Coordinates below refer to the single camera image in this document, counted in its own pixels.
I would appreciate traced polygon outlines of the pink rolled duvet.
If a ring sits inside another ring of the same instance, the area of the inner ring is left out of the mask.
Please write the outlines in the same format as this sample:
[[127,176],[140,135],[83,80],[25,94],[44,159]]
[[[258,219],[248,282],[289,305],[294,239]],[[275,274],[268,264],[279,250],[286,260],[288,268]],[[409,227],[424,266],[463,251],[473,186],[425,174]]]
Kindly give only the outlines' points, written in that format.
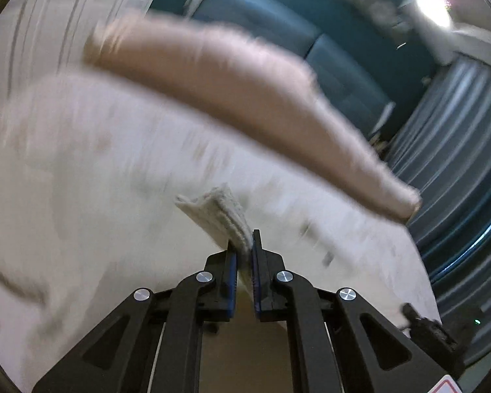
[[329,102],[307,62],[240,28],[129,13],[95,26],[83,59],[194,105],[380,215],[407,222],[421,207],[420,192]]

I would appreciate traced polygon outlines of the floral patterned bed blanket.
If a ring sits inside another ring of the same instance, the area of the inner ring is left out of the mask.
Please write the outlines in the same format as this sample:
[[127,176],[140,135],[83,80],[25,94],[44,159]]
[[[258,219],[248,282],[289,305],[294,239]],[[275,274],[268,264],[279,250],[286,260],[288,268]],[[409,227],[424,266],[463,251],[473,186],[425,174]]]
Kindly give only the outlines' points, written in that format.
[[439,318],[407,229],[208,115],[96,71],[0,102],[0,364],[30,391],[136,288],[173,288],[217,250],[176,206],[228,185],[267,249],[397,326]]

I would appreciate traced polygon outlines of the grey striped curtain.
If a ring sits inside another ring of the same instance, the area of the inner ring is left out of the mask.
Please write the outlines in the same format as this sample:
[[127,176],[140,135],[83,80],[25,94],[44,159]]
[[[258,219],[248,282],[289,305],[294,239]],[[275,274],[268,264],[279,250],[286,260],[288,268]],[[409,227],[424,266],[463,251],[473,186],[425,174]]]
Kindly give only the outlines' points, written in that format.
[[420,191],[408,229],[444,324],[475,323],[472,364],[491,351],[491,66],[461,54],[441,68],[386,161]]

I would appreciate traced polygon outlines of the teal upholstered headboard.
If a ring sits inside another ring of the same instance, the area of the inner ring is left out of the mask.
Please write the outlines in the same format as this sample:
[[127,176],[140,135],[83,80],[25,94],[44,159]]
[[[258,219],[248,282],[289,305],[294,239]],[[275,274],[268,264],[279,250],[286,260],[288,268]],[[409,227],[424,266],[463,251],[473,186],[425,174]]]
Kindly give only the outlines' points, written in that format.
[[392,34],[348,0],[152,0],[205,22],[238,25],[303,58],[321,90],[369,138],[391,139],[410,118],[437,65],[404,19]]

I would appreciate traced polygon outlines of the white panelled wardrobe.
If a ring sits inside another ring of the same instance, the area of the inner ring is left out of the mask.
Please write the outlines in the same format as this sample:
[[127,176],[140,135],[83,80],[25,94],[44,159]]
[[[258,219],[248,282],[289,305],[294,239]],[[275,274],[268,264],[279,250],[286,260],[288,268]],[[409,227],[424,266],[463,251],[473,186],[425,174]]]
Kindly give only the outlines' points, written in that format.
[[41,76],[81,62],[97,24],[152,0],[10,0],[0,14],[0,102]]

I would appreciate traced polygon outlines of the cream knitted sweater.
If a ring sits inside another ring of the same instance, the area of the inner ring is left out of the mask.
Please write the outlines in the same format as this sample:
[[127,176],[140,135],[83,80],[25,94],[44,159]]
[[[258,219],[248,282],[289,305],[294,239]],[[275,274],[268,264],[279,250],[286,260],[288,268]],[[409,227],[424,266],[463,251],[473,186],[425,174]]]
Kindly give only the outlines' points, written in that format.
[[241,204],[227,184],[196,197],[177,195],[175,206],[197,224],[213,242],[225,249],[228,243],[238,254],[238,275],[253,299],[253,230],[246,221]]

